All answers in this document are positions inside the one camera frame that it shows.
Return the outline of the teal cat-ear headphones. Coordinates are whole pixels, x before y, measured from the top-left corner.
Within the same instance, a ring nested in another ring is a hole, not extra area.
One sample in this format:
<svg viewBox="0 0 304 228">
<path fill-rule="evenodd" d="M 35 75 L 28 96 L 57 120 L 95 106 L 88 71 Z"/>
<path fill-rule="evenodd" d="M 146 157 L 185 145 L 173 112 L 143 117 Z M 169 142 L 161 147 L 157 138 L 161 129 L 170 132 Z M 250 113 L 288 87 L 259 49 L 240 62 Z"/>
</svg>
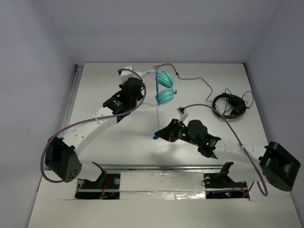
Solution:
<svg viewBox="0 0 304 228">
<path fill-rule="evenodd" d="M 173 100 L 177 90 L 173 88 L 175 79 L 170 73 L 159 70 L 137 71 L 137 73 L 142 77 L 146 85 L 145 105 L 165 105 Z"/>
</svg>

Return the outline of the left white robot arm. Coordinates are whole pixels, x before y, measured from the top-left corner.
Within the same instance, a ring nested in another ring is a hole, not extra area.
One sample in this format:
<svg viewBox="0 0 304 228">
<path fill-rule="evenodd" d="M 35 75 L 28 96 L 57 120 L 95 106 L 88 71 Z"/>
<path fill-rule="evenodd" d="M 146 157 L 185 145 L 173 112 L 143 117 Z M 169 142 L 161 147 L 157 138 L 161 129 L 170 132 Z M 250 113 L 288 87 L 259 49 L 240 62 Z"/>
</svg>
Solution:
<svg viewBox="0 0 304 228">
<path fill-rule="evenodd" d="M 141 79 L 130 77 L 119 87 L 120 91 L 105 101 L 91 119 L 73 124 L 73 131 L 48 141 L 42 166 L 52 170 L 60 178 L 58 182 L 84 179 L 95 187 L 105 184 L 102 168 L 93 161 L 80 161 L 80 155 L 96 137 L 143 103 L 146 91 Z"/>
</svg>

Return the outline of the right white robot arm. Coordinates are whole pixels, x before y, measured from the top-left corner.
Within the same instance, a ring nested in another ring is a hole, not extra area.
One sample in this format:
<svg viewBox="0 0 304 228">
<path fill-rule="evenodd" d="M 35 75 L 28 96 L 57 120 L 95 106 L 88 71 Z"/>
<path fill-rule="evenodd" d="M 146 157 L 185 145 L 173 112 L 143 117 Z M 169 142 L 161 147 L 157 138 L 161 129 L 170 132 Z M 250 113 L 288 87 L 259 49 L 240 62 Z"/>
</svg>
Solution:
<svg viewBox="0 0 304 228">
<path fill-rule="evenodd" d="M 197 146 L 202 156 L 224 161 L 219 172 L 205 174 L 205 186 L 209 189 L 233 188 L 239 182 L 267 182 L 290 192 L 301 167 L 300 162 L 279 143 L 270 142 L 267 146 L 232 143 L 209 134 L 200 120 L 184 124 L 172 119 L 154 136 L 171 143 L 182 140 Z"/>
</svg>

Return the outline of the black headset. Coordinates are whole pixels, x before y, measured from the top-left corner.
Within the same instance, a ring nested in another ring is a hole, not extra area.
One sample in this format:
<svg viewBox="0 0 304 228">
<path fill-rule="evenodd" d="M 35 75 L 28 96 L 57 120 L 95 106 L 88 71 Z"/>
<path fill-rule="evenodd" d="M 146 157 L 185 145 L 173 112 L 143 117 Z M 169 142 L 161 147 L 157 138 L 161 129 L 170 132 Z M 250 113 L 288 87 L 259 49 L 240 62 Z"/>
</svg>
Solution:
<svg viewBox="0 0 304 228">
<path fill-rule="evenodd" d="M 226 102 L 230 105 L 230 107 L 232 108 L 230 114 L 225 115 L 226 113 L 225 111 L 223 112 L 223 114 L 220 114 L 220 112 L 216 110 L 216 102 L 219 99 L 225 99 Z M 241 117 L 247 110 L 245 101 L 241 97 L 238 97 L 236 95 L 231 95 L 228 93 L 222 93 L 216 96 L 212 102 L 212 108 L 214 109 L 213 113 L 217 117 L 219 118 L 224 117 L 225 119 L 237 119 Z"/>
</svg>

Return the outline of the aluminium rail frame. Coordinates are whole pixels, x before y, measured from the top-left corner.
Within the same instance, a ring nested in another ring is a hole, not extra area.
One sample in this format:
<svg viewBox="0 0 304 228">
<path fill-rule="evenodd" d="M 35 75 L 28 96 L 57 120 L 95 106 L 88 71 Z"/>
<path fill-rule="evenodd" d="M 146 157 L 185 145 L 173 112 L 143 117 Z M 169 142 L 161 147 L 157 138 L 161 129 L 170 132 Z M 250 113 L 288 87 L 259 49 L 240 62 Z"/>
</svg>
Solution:
<svg viewBox="0 0 304 228">
<path fill-rule="evenodd" d="M 145 65 L 133 66 L 133 70 L 124 69 L 128 65 L 130 64 L 84 64 L 72 111 L 72 123 L 53 136 L 62 137 L 74 130 L 73 124 L 91 119 L 105 101 L 120 91 L 119 70 L 130 71 L 135 75 L 135 78 L 144 82 L 137 71 L 148 71 Z M 216 167 L 219 171 L 221 170 L 224 161 L 202 156 L 195 145 L 182 140 L 168 142 L 161 138 L 158 140 L 152 138 L 155 132 L 166 127 L 172 119 L 179 120 L 180 115 L 177 108 L 182 106 L 189 111 L 195 107 L 195 89 L 197 86 L 190 83 L 186 87 L 182 87 L 175 77 L 174 79 L 173 88 L 177 90 L 177 93 L 172 101 L 159 106 L 148 106 L 143 101 L 136 110 L 101 133 L 84 149 L 80 155 L 80 161 L 97 163 L 102 168 L 103 174 L 98 183 L 81 179 L 83 185 L 77 196 L 89 196 L 92 192 L 97 192 L 99 197 L 104 197 L 111 186 L 106 173 L 111 167 L 119 170 L 137 171 L 146 169 L 176 170 L 186 167 Z M 243 145 L 239 139 L 236 141 L 229 140 L 211 130 L 210 124 L 198 115 L 187 117 L 183 123 L 188 124 L 191 120 L 200 120 L 207 127 L 208 133 L 213 136 Z M 243 186 L 244 182 L 239 182 L 237 186 L 223 190 L 229 192 L 241 191 Z"/>
</svg>

